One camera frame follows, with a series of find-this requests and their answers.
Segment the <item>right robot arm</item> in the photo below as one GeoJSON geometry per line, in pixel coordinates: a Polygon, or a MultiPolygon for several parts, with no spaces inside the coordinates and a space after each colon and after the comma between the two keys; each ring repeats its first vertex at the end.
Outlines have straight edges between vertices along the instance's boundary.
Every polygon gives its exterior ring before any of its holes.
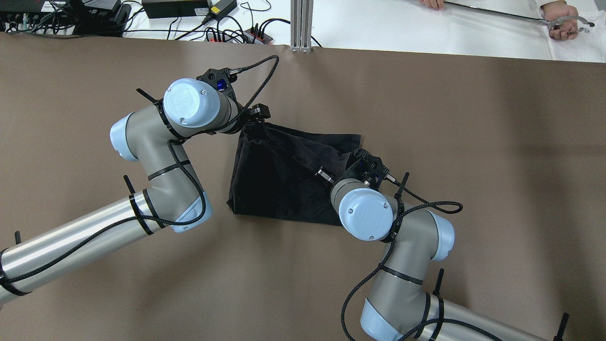
{"type": "Polygon", "coordinates": [[[539,337],[474,313],[441,297],[443,270],[435,289],[423,290],[431,261],[448,256],[455,232],[448,220],[435,214],[456,214],[463,209],[454,201],[420,205],[403,203],[409,193],[406,173],[397,180],[381,158],[358,149],[337,177],[320,167],[316,175],[330,185],[330,202],[342,226],[362,241],[386,244],[383,259],[361,280],[344,301],[340,317],[353,295],[368,281],[361,326],[377,341],[538,341],[539,337]]]}

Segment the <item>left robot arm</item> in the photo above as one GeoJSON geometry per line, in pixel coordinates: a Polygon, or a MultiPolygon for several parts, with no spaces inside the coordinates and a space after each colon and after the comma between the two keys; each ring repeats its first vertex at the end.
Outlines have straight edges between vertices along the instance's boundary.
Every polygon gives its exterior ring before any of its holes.
{"type": "Polygon", "coordinates": [[[184,143],[199,134],[234,134],[262,109],[237,102],[233,82],[249,67],[208,69],[170,84],[160,99],[131,112],[110,130],[112,146],[139,162],[149,182],[129,194],[42,235],[1,251],[1,304],[30,294],[60,276],[141,238],[171,227],[180,233],[206,222],[213,208],[184,143]]]}

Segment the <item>person's right hand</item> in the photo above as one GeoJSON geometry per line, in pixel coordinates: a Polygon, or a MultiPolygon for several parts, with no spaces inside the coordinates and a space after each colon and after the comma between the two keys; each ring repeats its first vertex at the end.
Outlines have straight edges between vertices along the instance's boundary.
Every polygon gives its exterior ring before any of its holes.
{"type": "MultiPolygon", "coordinates": [[[[565,0],[540,0],[539,7],[543,11],[543,17],[547,21],[554,21],[562,17],[575,17],[579,13],[574,6],[567,4],[565,0]]],[[[578,37],[578,24],[575,19],[563,21],[559,28],[550,29],[549,37],[557,41],[568,41],[578,37]]]]}

